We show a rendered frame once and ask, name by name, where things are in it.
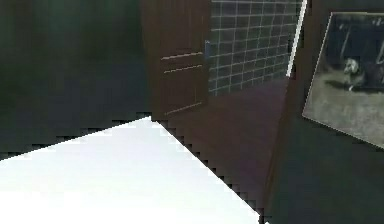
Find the dark brown room door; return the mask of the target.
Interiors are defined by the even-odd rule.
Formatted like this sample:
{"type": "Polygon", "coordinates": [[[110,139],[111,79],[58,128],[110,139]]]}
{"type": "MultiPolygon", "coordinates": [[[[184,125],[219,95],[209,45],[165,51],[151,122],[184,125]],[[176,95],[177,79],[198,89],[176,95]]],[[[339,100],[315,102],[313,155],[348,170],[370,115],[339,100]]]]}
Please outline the dark brown room door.
{"type": "Polygon", "coordinates": [[[140,12],[152,119],[206,104],[211,0],[140,0],[140,12]]]}

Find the framed grey dog picture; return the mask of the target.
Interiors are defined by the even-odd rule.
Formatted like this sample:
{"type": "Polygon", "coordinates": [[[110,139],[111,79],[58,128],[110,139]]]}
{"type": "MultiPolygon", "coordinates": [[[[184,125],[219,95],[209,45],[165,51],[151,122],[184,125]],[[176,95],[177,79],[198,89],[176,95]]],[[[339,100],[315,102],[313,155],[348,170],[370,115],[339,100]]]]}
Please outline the framed grey dog picture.
{"type": "Polygon", "coordinates": [[[302,115],[384,149],[384,12],[329,15],[302,115]]]}

